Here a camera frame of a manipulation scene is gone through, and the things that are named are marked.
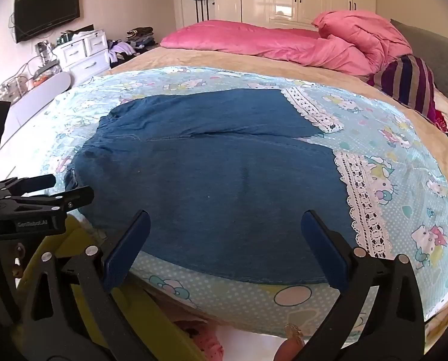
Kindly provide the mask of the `right hand painted nails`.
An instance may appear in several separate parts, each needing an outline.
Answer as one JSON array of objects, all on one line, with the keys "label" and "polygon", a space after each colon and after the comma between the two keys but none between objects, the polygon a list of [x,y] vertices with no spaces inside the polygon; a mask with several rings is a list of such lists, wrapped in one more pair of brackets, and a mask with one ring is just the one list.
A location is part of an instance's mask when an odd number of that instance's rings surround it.
[{"label": "right hand painted nails", "polygon": [[285,340],[276,351],[273,361],[292,361],[303,347],[304,343],[299,338]]}]

